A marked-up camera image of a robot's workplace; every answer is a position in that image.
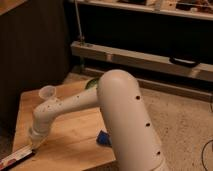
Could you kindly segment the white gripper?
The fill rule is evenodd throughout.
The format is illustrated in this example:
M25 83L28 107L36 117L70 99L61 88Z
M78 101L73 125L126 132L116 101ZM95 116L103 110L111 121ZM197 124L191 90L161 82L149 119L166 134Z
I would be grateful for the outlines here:
M45 141L48 136L48 133L39 133L36 132L32 127L28 131L30 146L32 149L37 149Z

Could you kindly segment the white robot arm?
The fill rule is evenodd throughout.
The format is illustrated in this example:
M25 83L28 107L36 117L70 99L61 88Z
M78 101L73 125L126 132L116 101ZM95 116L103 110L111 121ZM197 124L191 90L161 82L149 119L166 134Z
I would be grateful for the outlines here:
M79 94L38 105L29 128L31 147L40 146L58 116L96 106L100 108L120 171L169 171L139 84L123 70L104 73L95 87Z

